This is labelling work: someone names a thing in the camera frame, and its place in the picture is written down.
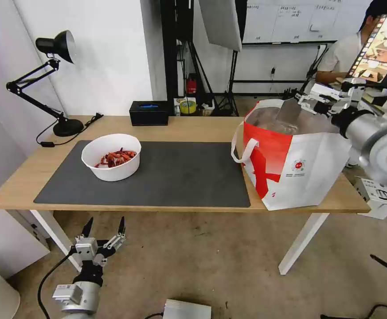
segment gray desk mat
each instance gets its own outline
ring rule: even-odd
[[[230,143],[141,142],[139,169],[127,179],[105,182],[81,161],[89,142],[74,146],[35,203],[250,206],[241,166],[230,156]]]

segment desk lamp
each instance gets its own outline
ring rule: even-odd
[[[12,82],[7,83],[6,88],[10,92],[20,96],[24,100],[32,103],[36,107],[42,109],[44,112],[54,116],[58,123],[53,127],[53,132],[57,136],[71,136],[75,134],[79,134],[83,129],[84,125],[81,121],[75,119],[68,119],[65,117],[62,111],[56,110],[47,106],[43,103],[40,103],[36,99],[30,97],[26,93],[23,92],[25,88],[28,86],[38,82],[42,78],[52,74],[53,72],[59,69],[60,60],[55,57],[55,54],[59,55],[64,60],[74,63],[74,59],[76,56],[75,52],[75,41],[72,36],[72,33],[69,30],[60,32],[54,39],[47,38],[38,38],[35,41],[35,45],[39,51],[46,54],[50,60],[44,63],[42,66],[39,66],[35,70],[29,72],[28,74],[14,80]],[[36,78],[28,78],[33,75],[35,72],[40,71],[41,69],[50,66],[52,69]]]

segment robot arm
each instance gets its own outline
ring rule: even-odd
[[[310,94],[296,99],[303,109],[330,117],[360,155],[359,165],[372,179],[387,185],[387,101],[382,116],[361,108],[365,86],[357,78],[345,80],[341,91],[315,84]]]
[[[103,285],[103,267],[108,258],[125,242],[124,217],[118,232],[110,240],[96,240],[89,237],[93,218],[84,226],[81,235],[76,236],[75,249],[82,260],[82,269],[72,284],[58,285],[53,299],[61,302],[62,311],[69,314],[66,318],[92,318],[99,305],[99,291]]]

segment white bowl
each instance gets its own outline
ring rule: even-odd
[[[119,151],[121,148],[127,151],[136,152],[130,161],[115,167],[94,167],[100,162],[100,159],[109,152]],[[111,134],[101,136],[88,143],[82,150],[82,162],[92,170],[97,178],[115,182],[134,174],[140,165],[140,150],[141,145],[137,138],[127,134]]]

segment bag handle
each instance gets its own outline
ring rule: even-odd
[[[241,122],[241,124],[238,125],[238,127],[236,128],[236,131],[235,131],[235,135],[233,135],[233,138],[232,138],[232,158],[235,162],[237,163],[244,163],[246,162],[247,160],[250,159],[251,157],[251,153],[252,151],[254,150],[254,147],[258,146],[258,141],[255,140],[255,139],[250,139],[248,141],[248,144],[246,145],[245,147],[245,151],[243,151],[243,154],[242,154],[242,157],[240,159],[238,159],[235,155],[235,148],[236,148],[236,142],[238,140],[238,132],[239,132],[239,128],[243,126],[243,121]]]

